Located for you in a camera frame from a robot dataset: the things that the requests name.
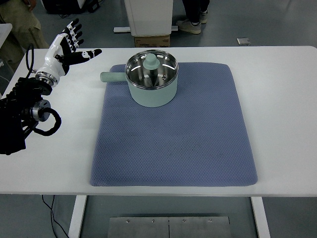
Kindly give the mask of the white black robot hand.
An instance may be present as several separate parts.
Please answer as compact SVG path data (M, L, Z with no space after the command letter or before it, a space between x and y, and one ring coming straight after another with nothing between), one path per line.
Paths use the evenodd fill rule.
M60 78L68 74L71 65L87 62L102 53L101 49L78 51L84 42L81 27L76 18L56 36L45 55L43 66L35 74L37 80L55 87Z

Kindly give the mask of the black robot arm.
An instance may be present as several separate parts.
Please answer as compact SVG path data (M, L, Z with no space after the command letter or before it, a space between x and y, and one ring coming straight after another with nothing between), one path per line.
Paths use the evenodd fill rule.
M51 108L48 96L52 87L35 78L19 78L12 91L0 100L0 153L10 155L26 148L25 139L31 132L42 136L53 135L61 126L61 117ZM52 115L55 123L47 131L38 129Z

